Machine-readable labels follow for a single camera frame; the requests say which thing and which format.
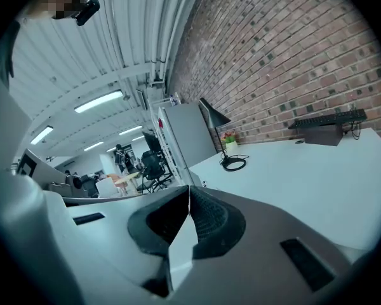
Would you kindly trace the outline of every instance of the fluorescent light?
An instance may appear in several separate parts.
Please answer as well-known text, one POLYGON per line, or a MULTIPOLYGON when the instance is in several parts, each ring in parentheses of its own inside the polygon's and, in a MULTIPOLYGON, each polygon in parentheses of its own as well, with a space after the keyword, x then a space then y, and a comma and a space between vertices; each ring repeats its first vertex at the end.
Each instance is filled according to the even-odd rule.
POLYGON ((44 139, 44 137, 53 130, 52 126, 47 126, 37 137, 32 139, 31 144, 36 145, 38 142, 44 139))
POLYGON ((97 147, 97 146, 101 145, 101 144, 103 144, 103 141, 100 141, 97 144, 94 144, 94 145, 92 145, 90 147, 87 147, 87 148, 83 149, 83 151, 88 151, 88 150, 90 150, 90 149, 92 149, 94 147, 97 147))
POLYGON ((136 140, 141 139, 141 138, 144 138, 144 136, 142 135, 141 137, 135 138, 132 141, 136 141, 136 140))
POLYGON ((136 126, 135 128, 132 128, 132 129, 129 129, 129 130, 126 130, 126 131, 120 132, 119 134, 120 134, 120 135, 125 135, 126 133, 129 133, 129 132, 132 132, 132 131, 135 131, 135 130, 141 129, 141 128, 142 128, 142 125, 139 125, 139 126, 136 126))
POLYGON ((88 109, 91 109, 92 107, 95 107, 95 106, 100 105, 102 103, 106 103, 110 100, 113 100, 113 99, 116 99, 116 98, 119 98, 122 96, 123 96, 123 93, 121 92, 121 90, 114 91, 114 92, 109 93, 107 95, 98 97, 95 100, 92 100, 88 103, 85 103, 79 107, 75 107, 75 112, 82 113, 84 111, 87 111, 88 109))

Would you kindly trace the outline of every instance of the potted plant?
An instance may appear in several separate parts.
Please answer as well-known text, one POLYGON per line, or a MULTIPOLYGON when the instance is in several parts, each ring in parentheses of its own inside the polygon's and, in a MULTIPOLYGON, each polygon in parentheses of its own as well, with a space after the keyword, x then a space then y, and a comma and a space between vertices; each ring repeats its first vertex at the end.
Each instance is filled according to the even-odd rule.
POLYGON ((237 149, 236 134, 234 131, 226 131, 222 135, 222 143, 226 145, 228 153, 232 153, 237 149))

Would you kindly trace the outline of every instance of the lamp base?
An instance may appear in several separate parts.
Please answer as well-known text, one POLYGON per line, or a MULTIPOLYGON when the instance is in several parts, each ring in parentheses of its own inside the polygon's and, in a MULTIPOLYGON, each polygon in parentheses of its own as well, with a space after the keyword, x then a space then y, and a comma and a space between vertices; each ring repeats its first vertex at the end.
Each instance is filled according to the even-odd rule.
POLYGON ((235 172, 236 170, 242 169, 244 166, 247 165, 247 162, 243 158, 238 158, 234 156, 225 156, 222 160, 222 166, 225 171, 227 172, 235 172), (235 168, 229 168, 234 163, 240 163, 238 167, 235 168))

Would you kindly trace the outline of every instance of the brick wall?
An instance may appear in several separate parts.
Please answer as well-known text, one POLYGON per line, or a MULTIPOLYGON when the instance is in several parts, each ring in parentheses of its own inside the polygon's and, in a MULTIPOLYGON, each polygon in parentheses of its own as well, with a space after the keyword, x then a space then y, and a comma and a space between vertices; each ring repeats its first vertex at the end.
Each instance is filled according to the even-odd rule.
POLYGON ((381 48, 349 0, 198 0, 169 89, 204 97, 240 143, 290 139, 294 119, 353 107, 381 136, 381 48))

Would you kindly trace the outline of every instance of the black desk lamp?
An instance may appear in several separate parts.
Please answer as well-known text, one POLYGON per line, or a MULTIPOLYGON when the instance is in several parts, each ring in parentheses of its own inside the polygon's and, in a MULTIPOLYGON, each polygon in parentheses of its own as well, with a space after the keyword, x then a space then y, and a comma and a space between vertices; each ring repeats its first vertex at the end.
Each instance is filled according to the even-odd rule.
POLYGON ((216 129, 218 126, 226 125, 228 122, 230 122, 230 119, 224 116, 222 113, 216 111, 214 108, 212 108, 212 106, 204 98, 201 98, 199 101, 204 106, 204 108, 208 111, 208 114, 209 114, 208 127, 209 129, 215 129, 218 140, 220 142, 220 146, 222 147, 223 159, 220 162, 220 164, 223 166, 224 170, 228 172, 234 172, 236 170, 242 169, 244 166, 246 166, 245 159, 238 158, 238 156, 227 155, 227 152, 223 148, 222 141, 216 129), (236 168, 229 168, 229 166, 234 163, 241 163, 241 165, 236 168))

